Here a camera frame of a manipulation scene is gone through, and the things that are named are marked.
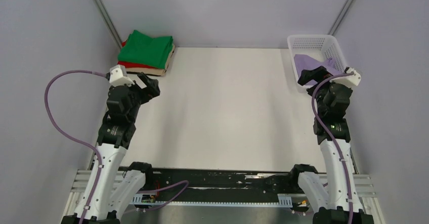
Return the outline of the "purple t shirt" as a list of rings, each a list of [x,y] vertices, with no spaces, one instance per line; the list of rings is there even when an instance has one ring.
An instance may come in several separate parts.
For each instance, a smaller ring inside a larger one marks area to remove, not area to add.
[[[303,70],[313,70],[319,66],[323,66],[331,75],[342,74],[341,70],[334,67],[336,65],[336,59],[334,58],[328,58],[321,62],[308,55],[296,54],[294,55],[293,60],[297,72],[297,78],[300,78]]]

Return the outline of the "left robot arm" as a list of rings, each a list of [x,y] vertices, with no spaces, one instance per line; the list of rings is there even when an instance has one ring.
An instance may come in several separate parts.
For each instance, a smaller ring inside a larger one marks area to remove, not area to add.
[[[107,110],[92,147],[94,166],[81,201],[71,215],[62,218],[62,223],[120,223],[135,193],[139,189],[149,190],[155,184],[151,164],[133,162],[119,187],[113,188],[136,131],[140,107],[160,95],[158,80],[144,73],[132,79],[119,69],[111,70],[106,77],[110,88]]]

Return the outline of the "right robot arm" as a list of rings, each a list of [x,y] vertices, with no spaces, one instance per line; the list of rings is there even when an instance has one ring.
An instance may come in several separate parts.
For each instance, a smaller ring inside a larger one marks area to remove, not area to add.
[[[305,85],[311,80],[316,84],[307,93],[312,97],[313,130],[324,158],[327,183],[322,183],[311,165],[302,164],[294,167],[296,174],[289,178],[290,188],[305,193],[313,209],[313,223],[373,223],[373,216],[365,213],[357,194],[345,119],[352,88],[360,83],[361,76],[350,67],[332,75],[319,66],[303,70],[297,82]]]

